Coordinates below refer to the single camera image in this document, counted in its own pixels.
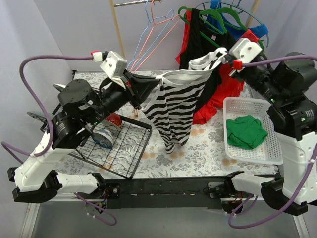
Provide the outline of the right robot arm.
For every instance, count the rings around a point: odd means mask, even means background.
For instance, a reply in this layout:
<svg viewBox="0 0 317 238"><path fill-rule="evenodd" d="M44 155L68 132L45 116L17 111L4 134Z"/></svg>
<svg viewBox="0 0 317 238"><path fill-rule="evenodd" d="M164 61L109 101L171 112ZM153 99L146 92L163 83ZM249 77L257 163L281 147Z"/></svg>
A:
<svg viewBox="0 0 317 238"><path fill-rule="evenodd" d="M301 215L317 203L317 106L305 92L317 79L316 58L299 52L273 60L260 54L236 76L270 103L283 158L280 178L233 172L226 176L223 195L241 192L261 196L266 204L291 215Z"/></svg>

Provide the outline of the black white striped tank top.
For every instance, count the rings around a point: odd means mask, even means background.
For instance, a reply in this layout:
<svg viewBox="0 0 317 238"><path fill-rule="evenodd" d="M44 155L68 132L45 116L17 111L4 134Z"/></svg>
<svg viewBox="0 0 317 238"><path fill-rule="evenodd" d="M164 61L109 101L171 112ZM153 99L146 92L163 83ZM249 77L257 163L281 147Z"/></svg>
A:
<svg viewBox="0 0 317 238"><path fill-rule="evenodd" d="M196 102L214 69L224 62L224 47L192 59L188 69L169 71L156 76L158 86L142 105L142 112L155 126L172 153L177 144L183 146L190 137Z"/></svg>

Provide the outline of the pink wire hanger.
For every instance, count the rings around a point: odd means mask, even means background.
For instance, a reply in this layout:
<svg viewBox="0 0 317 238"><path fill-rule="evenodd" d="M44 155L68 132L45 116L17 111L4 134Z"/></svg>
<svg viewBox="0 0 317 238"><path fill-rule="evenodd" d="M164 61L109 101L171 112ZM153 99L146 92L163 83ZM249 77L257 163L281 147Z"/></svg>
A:
<svg viewBox="0 0 317 238"><path fill-rule="evenodd" d="M141 7L142 30L136 41L128 69L136 72L155 56L163 41L176 27L179 17L175 0L147 0Z"/></svg>

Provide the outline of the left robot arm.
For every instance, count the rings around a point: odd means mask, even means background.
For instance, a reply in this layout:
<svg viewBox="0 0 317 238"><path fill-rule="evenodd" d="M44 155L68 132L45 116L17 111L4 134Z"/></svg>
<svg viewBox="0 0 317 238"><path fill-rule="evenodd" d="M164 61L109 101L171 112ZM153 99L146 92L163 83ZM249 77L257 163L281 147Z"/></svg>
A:
<svg viewBox="0 0 317 238"><path fill-rule="evenodd" d="M99 173L68 175L54 167L93 135L93 128L126 103L140 109L152 90L159 84L154 77L124 71L124 85L106 78L94 90L84 79L76 79L59 93L62 111L48 118L48 130L32 155L18 168L9 168L8 177L15 183L15 202L43 203L62 193L84 193L101 198L107 191Z"/></svg>

